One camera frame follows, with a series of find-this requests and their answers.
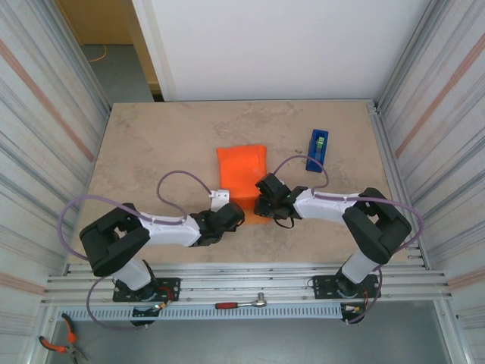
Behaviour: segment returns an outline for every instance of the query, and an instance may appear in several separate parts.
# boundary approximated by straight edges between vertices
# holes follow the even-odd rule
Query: orange cable
[[[101,57],[99,58],[95,58],[95,59],[88,59],[88,62],[89,63],[93,63],[93,62],[97,62],[97,61],[101,61],[104,57],[106,57],[106,55],[108,54],[108,48],[106,47],[106,44],[103,44],[103,47],[105,47],[105,53],[104,55],[102,55]]]

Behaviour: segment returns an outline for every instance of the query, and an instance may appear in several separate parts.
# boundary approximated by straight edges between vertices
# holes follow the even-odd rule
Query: table
[[[286,157],[306,154],[313,129],[328,130],[325,167],[331,193],[376,187],[390,197],[365,101],[165,102],[115,104],[95,165],[89,193],[133,202],[154,215],[178,215],[158,201],[155,188],[166,172],[184,169],[219,188],[217,147],[260,143],[268,148],[268,171]],[[291,188],[314,186],[322,174],[305,170],[296,159],[278,173]],[[205,191],[184,175],[170,176],[161,193],[189,212],[210,206]],[[83,228],[112,207],[87,201]],[[73,246],[83,251],[75,233]],[[138,257],[148,262],[344,262],[357,249],[346,226],[321,220],[244,224],[222,241],[193,249],[148,246]],[[394,260],[406,259],[401,252]],[[70,262],[79,262],[71,256]]]

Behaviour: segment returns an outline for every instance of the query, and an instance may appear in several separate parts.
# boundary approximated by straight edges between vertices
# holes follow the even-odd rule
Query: white wall
[[[133,0],[166,100],[379,96],[428,0]]]
[[[449,2],[382,105],[390,145],[426,222],[473,358],[485,363],[485,2]]]
[[[58,213],[86,189],[108,122],[80,56],[54,0],[0,2],[1,364],[30,362],[39,346],[36,313],[66,255]],[[66,237],[77,213],[63,220]]]

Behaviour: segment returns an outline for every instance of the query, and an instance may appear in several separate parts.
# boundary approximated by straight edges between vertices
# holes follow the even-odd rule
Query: orange towel
[[[254,214],[259,190],[255,184],[266,175],[266,147],[262,145],[217,148],[221,188],[246,214],[246,224],[264,224],[270,219]]]

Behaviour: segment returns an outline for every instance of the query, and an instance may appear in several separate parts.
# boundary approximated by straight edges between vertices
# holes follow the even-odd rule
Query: cable connector
[[[211,211],[217,212],[229,203],[230,192],[229,190],[211,190],[209,197],[211,198]]]

